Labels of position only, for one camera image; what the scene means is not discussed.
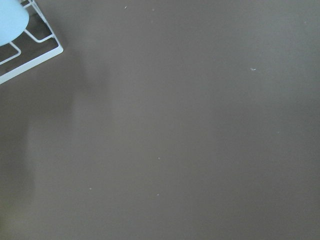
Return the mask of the light blue plate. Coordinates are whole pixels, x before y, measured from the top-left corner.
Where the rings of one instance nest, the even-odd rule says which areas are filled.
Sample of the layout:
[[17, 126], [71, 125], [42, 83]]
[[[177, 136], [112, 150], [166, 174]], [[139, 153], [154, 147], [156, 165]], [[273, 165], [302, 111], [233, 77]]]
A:
[[0, 1], [0, 45], [18, 38], [27, 28], [29, 13], [19, 0]]

